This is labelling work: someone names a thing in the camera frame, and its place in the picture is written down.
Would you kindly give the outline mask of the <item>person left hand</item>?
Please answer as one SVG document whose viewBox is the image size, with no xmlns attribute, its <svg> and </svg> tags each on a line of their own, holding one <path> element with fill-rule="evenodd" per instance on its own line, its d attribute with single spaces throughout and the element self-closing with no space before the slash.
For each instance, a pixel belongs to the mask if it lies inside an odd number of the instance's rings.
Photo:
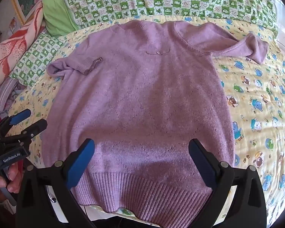
<svg viewBox="0 0 285 228">
<path fill-rule="evenodd" d="M 7 174 L 10 182 L 7 183 L 6 180 L 0 176 L 0 188 L 6 187 L 10 193 L 18 194 L 20 190 L 20 185 L 22 181 L 21 170 L 18 169 L 18 164 L 13 163 L 8 170 Z M 5 195 L 0 190 L 0 203 L 6 200 Z"/>
</svg>

